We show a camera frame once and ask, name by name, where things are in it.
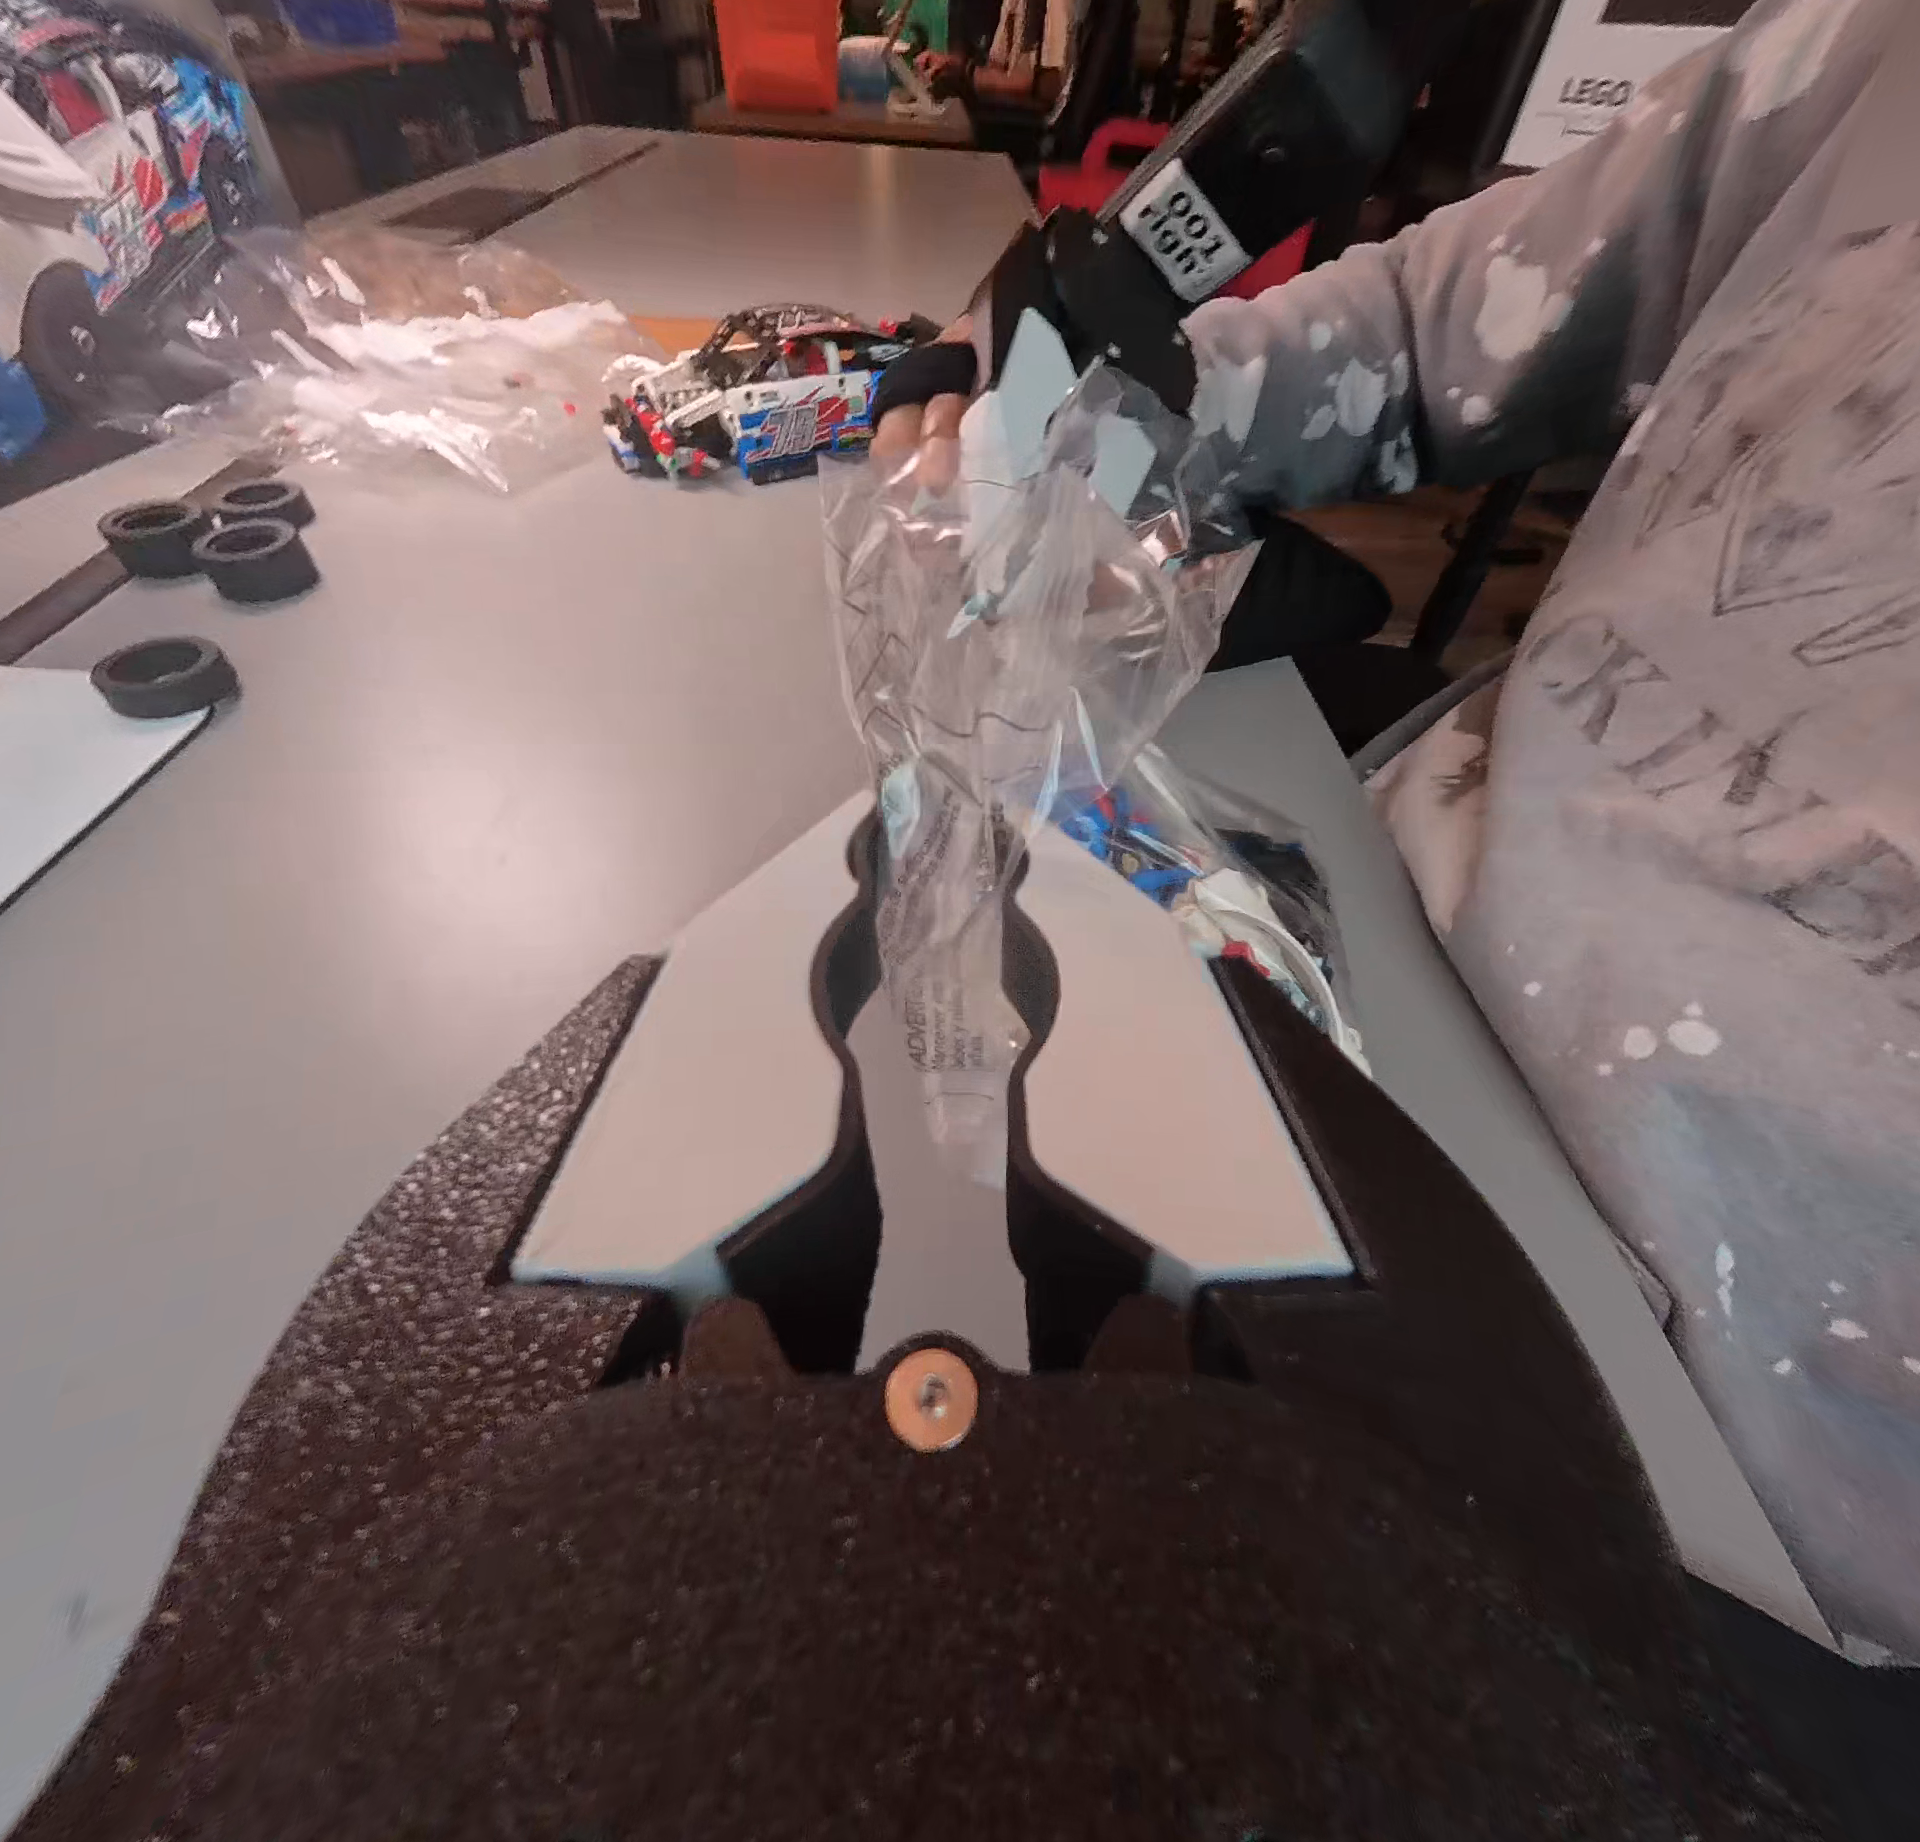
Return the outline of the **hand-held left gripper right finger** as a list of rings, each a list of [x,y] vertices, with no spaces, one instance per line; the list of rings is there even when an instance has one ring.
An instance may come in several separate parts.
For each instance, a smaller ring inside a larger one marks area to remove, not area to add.
[[[1177,920],[1040,829],[1008,933],[1044,946],[1051,1014],[1009,1090],[1008,1183],[1079,1205],[1160,1291],[1356,1279],[1283,1112]]]

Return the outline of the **person's bleached grey hoodie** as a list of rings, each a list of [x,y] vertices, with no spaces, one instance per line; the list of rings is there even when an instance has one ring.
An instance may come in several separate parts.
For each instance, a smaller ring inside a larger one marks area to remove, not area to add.
[[[1917,1664],[1917,0],[1761,0],[1553,167],[1637,212],[1621,452],[1373,782],[1819,1618]]]

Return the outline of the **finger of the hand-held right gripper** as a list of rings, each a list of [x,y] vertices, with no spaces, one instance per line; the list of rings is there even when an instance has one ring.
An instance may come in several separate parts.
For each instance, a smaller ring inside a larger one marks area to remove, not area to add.
[[[1079,381],[1054,325],[1022,310],[998,374],[960,424],[960,484],[1022,484],[1044,466],[1049,424]]]
[[[1095,415],[1088,484],[1115,515],[1133,515],[1160,460],[1157,418],[1112,409]]]

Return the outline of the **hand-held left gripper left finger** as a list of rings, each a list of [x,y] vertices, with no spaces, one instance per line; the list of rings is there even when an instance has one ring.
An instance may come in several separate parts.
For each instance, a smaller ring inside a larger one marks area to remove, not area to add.
[[[820,1174],[844,1066],[814,963],[856,903],[842,804],[674,939],[510,1255],[523,1286],[729,1291],[723,1243]]]

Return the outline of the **person's right forearm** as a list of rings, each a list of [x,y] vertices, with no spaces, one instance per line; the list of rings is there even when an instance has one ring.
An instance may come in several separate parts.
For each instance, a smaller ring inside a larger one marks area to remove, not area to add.
[[[1550,172],[1356,245],[1183,331],[1192,424],[1236,497],[1310,509],[1472,486],[1597,454],[1626,372],[1637,212]]]

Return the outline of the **toy car box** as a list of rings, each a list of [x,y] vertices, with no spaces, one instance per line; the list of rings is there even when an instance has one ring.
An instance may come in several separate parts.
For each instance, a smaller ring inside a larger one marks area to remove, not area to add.
[[[195,316],[289,216],[225,0],[3,0],[4,504],[223,384]]]

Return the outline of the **grey desk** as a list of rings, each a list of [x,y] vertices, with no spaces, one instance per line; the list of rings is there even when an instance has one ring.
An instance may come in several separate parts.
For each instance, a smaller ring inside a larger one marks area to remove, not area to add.
[[[816,486],[306,489],[306,596],[132,583],[24,655],[195,633],[242,697],[4,908],[4,1827],[360,1215],[864,783]]]
[[[948,322],[1028,214],[997,155],[577,126],[306,230],[500,240],[638,316],[804,299]]]

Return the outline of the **orange bag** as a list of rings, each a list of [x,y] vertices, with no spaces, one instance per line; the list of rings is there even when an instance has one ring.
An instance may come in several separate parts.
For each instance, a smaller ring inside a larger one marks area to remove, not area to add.
[[[841,0],[712,0],[712,11],[732,109],[838,107]]]

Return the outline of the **red fabric bag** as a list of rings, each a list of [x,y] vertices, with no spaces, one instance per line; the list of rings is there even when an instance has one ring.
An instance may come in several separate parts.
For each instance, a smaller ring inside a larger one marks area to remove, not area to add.
[[[1170,138],[1168,123],[1111,117],[1088,138],[1079,163],[1062,175],[1057,204],[1097,212]]]

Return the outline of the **black framed marker sign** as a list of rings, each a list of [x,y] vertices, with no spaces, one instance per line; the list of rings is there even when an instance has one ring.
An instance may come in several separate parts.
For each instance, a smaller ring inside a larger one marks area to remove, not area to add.
[[[1536,0],[1479,174],[1548,167],[1621,117],[1755,0]]]

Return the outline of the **white instruction sheet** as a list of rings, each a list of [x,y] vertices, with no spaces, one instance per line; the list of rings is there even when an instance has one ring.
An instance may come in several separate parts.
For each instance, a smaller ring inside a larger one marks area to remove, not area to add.
[[[113,711],[85,671],[3,668],[3,907],[104,822],[213,719]]]

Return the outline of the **crumpled empty clear plastic bag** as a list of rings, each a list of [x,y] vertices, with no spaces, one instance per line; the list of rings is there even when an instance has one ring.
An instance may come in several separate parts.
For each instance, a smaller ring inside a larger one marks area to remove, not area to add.
[[[512,494],[605,454],[605,406],[663,364],[617,301],[518,249],[269,230],[186,305],[120,424]]]

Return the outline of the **blue white toy race car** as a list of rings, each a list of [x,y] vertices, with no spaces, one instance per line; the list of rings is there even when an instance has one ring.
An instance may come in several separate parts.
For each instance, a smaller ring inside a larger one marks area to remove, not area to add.
[[[818,305],[736,310],[694,346],[625,380],[603,406],[603,435],[629,475],[810,475],[824,454],[873,441],[882,374],[939,331],[919,314],[870,324]]]

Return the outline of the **person's right hand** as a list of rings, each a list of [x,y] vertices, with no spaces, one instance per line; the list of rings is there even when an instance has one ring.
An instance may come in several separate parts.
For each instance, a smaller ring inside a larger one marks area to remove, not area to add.
[[[955,325],[888,369],[875,397],[870,460],[886,482],[946,494],[958,475],[962,423],[977,388],[977,350]]]

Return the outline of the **clear bag of mixed parts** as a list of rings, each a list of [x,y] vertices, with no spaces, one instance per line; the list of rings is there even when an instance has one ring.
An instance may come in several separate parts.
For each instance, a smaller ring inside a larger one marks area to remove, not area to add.
[[[1162,423],[1133,515],[1088,484],[1112,409]],[[1253,967],[1371,1070],[1306,832],[1156,745],[1257,557],[1195,430],[1095,364],[1022,484],[960,484],[958,462],[928,494],[842,462],[824,509],[842,688],[876,782],[878,971],[932,1137],[983,1158],[1006,1133],[1038,1023],[1003,985],[1000,940],[1040,829],[1163,908],[1203,962]]]

